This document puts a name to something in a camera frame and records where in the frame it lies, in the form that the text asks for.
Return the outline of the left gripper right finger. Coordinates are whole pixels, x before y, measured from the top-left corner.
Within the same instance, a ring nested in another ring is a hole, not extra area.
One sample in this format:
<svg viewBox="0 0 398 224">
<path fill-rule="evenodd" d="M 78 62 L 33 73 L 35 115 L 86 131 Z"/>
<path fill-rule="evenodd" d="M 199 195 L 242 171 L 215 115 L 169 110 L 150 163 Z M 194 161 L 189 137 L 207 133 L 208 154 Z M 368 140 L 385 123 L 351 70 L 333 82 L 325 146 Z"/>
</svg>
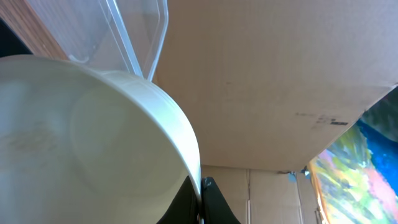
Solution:
<svg viewBox="0 0 398 224">
<path fill-rule="evenodd" d="M 201 180 L 201 210 L 204 224 L 240 224 L 212 177 Z"/>
</svg>

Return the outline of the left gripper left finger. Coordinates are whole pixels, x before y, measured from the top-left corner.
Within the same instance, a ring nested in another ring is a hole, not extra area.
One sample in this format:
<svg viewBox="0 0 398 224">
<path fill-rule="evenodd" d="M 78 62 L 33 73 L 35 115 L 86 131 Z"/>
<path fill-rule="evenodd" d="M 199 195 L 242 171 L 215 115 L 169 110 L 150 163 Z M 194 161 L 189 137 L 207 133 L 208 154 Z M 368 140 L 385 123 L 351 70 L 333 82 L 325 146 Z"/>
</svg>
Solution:
<svg viewBox="0 0 398 224">
<path fill-rule="evenodd" d="M 190 177 L 187 176 L 157 224 L 198 224 L 198 214 L 197 195 Z"/>
</svg>

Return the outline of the white bowl with rice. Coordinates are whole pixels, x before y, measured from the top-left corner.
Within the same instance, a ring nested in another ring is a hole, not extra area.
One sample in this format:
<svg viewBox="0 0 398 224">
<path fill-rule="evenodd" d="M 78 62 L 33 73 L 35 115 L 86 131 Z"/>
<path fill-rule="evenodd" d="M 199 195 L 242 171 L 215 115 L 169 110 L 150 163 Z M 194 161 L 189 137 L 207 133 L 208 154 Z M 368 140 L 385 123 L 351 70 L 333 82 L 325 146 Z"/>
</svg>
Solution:
<svg viewBox="0 0 398 224">
<path fill-rule="evenodd" d="M 157 223 L 187 176 L 199 205 L 195 133 L 154 83 L 1 59 L 2 223 Z"/>
</svg>

